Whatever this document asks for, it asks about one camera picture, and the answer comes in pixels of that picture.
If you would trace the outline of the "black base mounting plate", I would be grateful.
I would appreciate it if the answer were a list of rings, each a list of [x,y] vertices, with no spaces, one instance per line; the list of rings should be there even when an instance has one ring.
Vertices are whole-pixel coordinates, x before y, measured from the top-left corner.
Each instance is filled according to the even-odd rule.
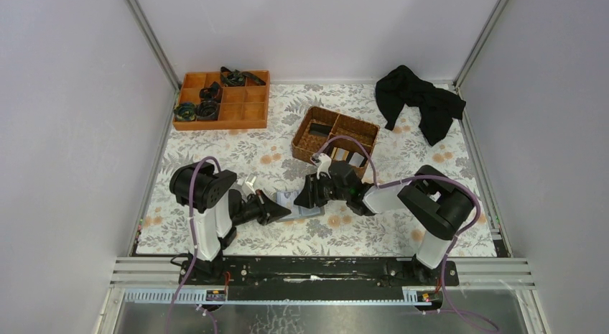
[[[459,285],[455,263],[428,269],[413,258],[225,256],[222,273],[197,278],[188,256],[171,259],[187,285],[219,286],[230,301],[401,300],[403,288],[439,292]]]

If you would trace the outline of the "orange compartment tray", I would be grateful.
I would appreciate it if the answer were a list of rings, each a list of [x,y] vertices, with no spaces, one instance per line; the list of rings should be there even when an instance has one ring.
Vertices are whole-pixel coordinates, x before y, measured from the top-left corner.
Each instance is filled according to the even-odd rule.
[[[270,72],[185,73],[173,108],[178,131],[264,129],[269,111]]]

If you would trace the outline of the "brown wicker divided basket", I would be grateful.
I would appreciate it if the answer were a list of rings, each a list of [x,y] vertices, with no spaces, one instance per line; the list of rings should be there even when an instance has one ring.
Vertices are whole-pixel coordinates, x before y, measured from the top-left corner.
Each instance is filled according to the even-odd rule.
[[[309,134],[312,122],[331,125],[330,135],[325,137]],[[340,147],[352,152],[358,152],[368,161],[364,167],[354,167],[355,173],[364,176],[369,164],[380,127],[361,119],[328,110],[319,106],[309,108],[300,123],[292,140],[292,156],[303,162],[311,163],[313,154],[322,151],[326,153],[329,147]]]

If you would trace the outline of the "aluminium frame rail front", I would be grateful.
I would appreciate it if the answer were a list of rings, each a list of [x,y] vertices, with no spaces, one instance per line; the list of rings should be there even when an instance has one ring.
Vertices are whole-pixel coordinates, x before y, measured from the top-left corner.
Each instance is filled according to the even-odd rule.
[[[409,258],[227,256],[206,277],[183,258],[122,257],[111,285],[142,288],[145,300],[279,304],[408,303],[447,290],[533,290],[525,259],[454,258],[426,271]]]

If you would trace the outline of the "black credit card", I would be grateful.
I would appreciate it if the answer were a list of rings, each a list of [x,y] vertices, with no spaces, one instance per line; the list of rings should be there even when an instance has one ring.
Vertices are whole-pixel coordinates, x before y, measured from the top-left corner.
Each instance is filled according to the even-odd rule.
[[[327,138],[333,127],[331,125],[319,124],[316,122],[312,122],[309,126],[309,134],[313,136],[325,137]]]

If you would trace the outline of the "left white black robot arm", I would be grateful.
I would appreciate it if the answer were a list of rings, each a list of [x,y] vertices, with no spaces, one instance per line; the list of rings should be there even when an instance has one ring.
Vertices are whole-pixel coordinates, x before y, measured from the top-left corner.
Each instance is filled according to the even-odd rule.
[[[222,273],[223,251],[236,238],[239,225],[256,221],[265,226],[291,214],[262,190],[244,196],[233,187],[237,178],[215,157],[205,157],[180,167],[169,181],[177,203],[188,207],[192,245],[187,268],[197,278]]]

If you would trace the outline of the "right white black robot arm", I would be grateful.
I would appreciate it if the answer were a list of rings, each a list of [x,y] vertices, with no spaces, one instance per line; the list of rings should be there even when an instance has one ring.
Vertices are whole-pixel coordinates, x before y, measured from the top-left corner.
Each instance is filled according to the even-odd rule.
[[[414,258],[428,269],[442,263],[471,212],[480,210],[472,191],[429,165],[413,177],[374,185],[362,181],[348,163],[332,162],[326,170],[305,177],[293,203],[311,209],[331,200],[342,200],[361,216],[408,210],[426,230]]]

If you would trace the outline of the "black crumpled cloth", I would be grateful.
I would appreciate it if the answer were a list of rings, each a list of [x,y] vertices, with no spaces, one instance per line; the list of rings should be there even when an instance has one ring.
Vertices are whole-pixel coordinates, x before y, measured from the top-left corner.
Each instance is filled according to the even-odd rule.
[[[455,119],[462,119],[466,106],[459,95],[422,80],[405,65],[382,77],[376,83],[374,96],[389,131],[394,130],[405,106],[418,108],[419,129],[431,146],[447,136]]]

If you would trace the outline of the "floral patterned table mat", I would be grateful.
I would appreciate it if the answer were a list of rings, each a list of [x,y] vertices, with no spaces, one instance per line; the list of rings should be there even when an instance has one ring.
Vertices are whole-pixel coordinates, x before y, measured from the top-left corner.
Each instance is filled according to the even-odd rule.
[[[265,129],[169,132],[149,206],[141,223],[136,252],[175,255],[188,250],[192,239],[188,210],[169,191],[169,180],[181,166],[214,156],[225,170],[240,177],[257,176],[256,186],[270,197],[277,191],[299,190],[311,164],[292,156],[291,143],[307,110],[319,106],[381,127],[372,154],[374,168],[364,180],[387,183],[414,174],[429,164],[444,175],[477,190],[477,182],[460,123],[447,136],[428,145],[420,129],[417,108],[405,107],[394,130],[384,129],[374,87],[355,85],[271,85]],[[228,248],[233,255],[411,256],[425,229],[407,211],[374,217],[354,215],[342,202],[330,202],[322,215],[276,222],[251,222],[238,228]]]

